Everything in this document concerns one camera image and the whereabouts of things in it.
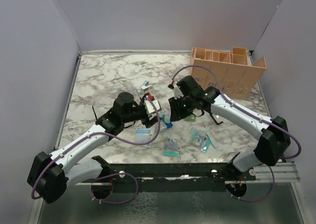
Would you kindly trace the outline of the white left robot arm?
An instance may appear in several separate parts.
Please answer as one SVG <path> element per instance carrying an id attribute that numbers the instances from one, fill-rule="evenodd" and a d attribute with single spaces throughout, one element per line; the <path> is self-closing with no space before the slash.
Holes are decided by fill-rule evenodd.
<path id="1" fill-rule="evenodd" d="M 141 121 L 150 127 L 160 123 L 160 103 L 146 93 L 140 103 L 128 92 L 121 92 L 114 100 L 112 108 L 97 118 L 95 124 L 69 145 L 46 154 L 38 153 L 33 160 L 27 183 L 32 187 L 31 198 L 42 198 L 52 203 L 63 195 L 70 181 L 67 174 L 76 163 L 88 153 L 115 138 L 126 123 Z"/>

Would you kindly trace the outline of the white bottle green label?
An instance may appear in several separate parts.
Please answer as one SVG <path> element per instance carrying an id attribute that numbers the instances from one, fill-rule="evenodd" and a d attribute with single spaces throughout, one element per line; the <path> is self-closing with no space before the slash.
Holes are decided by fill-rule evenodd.
<path id="1" fill-rule="evenodd" d="M 166 114 L 162 114 L 160 116 L 160 119 L 164 122 L 164 123 L 170 123 L 171 122 L 171 114 L 170 113 L 166 113 Z"/>

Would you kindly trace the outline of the white blue gauze packet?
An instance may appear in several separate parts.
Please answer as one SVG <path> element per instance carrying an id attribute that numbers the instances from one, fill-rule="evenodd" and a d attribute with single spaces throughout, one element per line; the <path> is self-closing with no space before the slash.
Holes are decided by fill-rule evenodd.
<path id="1" fill-rule="evenodd" d="M 155 129 L 153 128 L 141 128 L 138 127 L 136 129 L 134 142 L 135 143 L 144 143 L 148 142 L 152 139 L 152 137 L 155 135 Z"/>

